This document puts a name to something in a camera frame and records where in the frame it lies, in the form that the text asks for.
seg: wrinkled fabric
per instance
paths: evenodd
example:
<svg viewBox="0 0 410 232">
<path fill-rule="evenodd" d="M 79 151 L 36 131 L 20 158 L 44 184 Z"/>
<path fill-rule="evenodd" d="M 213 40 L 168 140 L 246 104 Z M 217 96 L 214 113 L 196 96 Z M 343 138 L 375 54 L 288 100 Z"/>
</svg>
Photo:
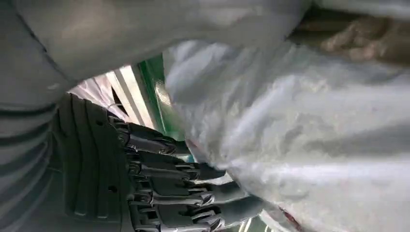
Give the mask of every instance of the wrinkled fabric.
<svg viewBox="0 0 410 232">
<path fill-rule="evenodd" d="M 314 2 L 327 9 L 410 19 L 410 0 L 315 0 Z"/>
<path fill-rule="evenodd" d="M 199 152 L 306 230 L 410 226 L 410 72 L 285 42 L 171 50 L 173 107 Z"/>
</svg>

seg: screw hole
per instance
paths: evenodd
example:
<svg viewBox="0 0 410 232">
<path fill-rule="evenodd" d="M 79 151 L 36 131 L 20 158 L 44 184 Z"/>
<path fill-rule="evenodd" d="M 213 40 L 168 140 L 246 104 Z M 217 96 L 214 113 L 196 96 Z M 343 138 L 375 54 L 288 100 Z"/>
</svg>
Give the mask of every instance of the screw hole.
<svg viewBox="0 0 410 232">
<path fill-rule="evenodd" d="M 111 185 L 111 186 L 108 186 L 108 191 L 116 193 L 118 189 L 115 186 Z"/>
</svg>

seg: robotic finger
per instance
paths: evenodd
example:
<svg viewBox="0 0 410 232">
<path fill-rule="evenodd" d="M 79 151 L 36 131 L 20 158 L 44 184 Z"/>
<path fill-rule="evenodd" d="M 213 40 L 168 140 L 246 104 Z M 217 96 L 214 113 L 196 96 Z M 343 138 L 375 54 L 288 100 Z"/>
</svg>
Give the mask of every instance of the robotic finger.
<svg viewBox="0 0 410 232">
<path fill-rule="evenodd" d="M 142 126 L 111 121 L 123 139 L 132 185 L 128 205 L 136 231 L 218 231 L 262 211 L 263 201 L 249 196 L 236 182 L 196 184 L 225 171 L 173 157 L 178 147 L 184 147 L 181 142 Z"/>
</svg>

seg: robotic hand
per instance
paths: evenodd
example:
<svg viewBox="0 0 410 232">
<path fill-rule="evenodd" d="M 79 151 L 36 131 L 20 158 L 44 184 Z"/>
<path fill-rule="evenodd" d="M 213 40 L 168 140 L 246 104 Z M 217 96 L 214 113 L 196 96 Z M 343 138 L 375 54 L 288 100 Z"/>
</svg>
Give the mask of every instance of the robotic hand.
<svg viewBox="0 0 410 232">
<path fill-rule="evenodd" d="M 127 159 L 132 186 L 128 205 L 132 226 L 141 232 L 218 231 L 256 216 L 263 202 L 237 183 L 196 184 L 225 175 L 206 163 L 172 156 L 188 151 L 184 142 L 109 116 Z"/>
</svg>

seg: gray fabric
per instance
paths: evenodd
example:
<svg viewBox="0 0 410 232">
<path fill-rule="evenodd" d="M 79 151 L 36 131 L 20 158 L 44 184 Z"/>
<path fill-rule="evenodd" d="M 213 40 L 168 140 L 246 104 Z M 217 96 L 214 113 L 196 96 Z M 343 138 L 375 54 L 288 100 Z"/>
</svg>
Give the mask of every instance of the gray fabric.
<svg viewBox="0 0 410 232">
<path fill-rule="evenodd" d="M 410 19 L 410 0 L 315 0 L 315 3 L 327 9 Z"/>
<path fill-rule="evenodd" d="M 166 77 L 198 159 L 319 232 L 410 227 L 410 72 L 306 47 L 173 48 Z"/>
<path fill-rule="evenodd" d="M 310 1 L 16 0 L 15 5 L 59 69 L 81 81 L 188 39 L 275 46 Z"/>
</svg>

